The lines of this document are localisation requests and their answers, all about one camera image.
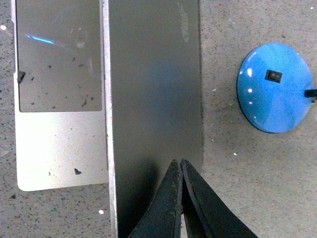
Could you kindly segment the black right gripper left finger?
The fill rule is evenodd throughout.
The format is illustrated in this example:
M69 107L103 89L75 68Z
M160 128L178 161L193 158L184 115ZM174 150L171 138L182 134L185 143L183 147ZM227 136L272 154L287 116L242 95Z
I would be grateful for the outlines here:
M179 238L181 235L183 173L172 160L147 211L130 238Z

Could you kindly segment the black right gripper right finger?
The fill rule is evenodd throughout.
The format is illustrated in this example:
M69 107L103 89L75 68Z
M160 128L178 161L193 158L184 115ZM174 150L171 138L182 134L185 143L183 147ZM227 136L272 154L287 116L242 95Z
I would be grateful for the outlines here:
M182 160L182 205L189 238L256 238L193 165Z

